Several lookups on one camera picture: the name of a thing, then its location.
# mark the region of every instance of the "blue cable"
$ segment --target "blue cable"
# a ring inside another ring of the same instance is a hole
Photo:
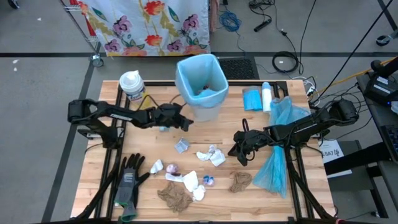
[[[228,32],[235,32],[238,35],[238,40],[236,41],[236,45],[238,46],[238,49],[245,52],[240,46],[239,46],[239,39],[241,38],[241,34],[238,33],[239,28],[241,27],[242,20],[238,19],[235,13],[231,12],[228,10],[228,8],[225,6],[226,11],[220,11],[223,12],[222,15],[219,16],[219,22],[223,27],[228,31]]]

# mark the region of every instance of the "white lid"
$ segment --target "white lid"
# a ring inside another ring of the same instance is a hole
[[[139,91],[142,88],[142,78],[138,70],[124,73],[119,80],[124,91]]]
[[[262,83],[262,88],[271,88],[270,84],[267,82]]]

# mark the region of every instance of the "floral curtain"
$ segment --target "floral curtain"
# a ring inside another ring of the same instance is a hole
[[[210,53],[208,0],[81,0],[107,56]]]

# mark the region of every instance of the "black floor mat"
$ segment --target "black floor mat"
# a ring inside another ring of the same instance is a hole
[[[227,80],[258,80],[254,58],[219,58],[221,69]]]

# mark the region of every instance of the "yellow wire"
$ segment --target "yellow wire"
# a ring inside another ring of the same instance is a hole
[[[385,63],[389,63],[390,61],[392,61],[392,60],[394,60],[394,59],[395,59],[395,57],[392,58],[392,59],[389,59],[389,60],[385,60],[385,61],[381,62],[381,64],[384,65]],[[368,71],[370,71],[370,70],[372,70],[372,69],[370,68],[370,69],[367,69],[367,70],[365,70],[365,71],[355,73],[354,75],[350,75],[350,76],[347,77],[347,78],[344,78],[344,79],[342,79],[342,80],[335,81],[335,82],[332,83],[330,86],[334,86],[334,85],[343,83],[343,82],[345,82],[345,81],[347,81],[347,80],[350,80],[350,79],[352,79],[352,78],[354,78],[354,77],[357,77],[357,76],[359,76],[359,75],[364,75],[364,74],[366,74],[366,73],[367,73]],[[323,88],[323,89],[321,89],[321,90],[318,90],[317,93],[318,93],[318,94],[321,94],[323,91],[325,91],[325,89],[326,89],[326,87]]]

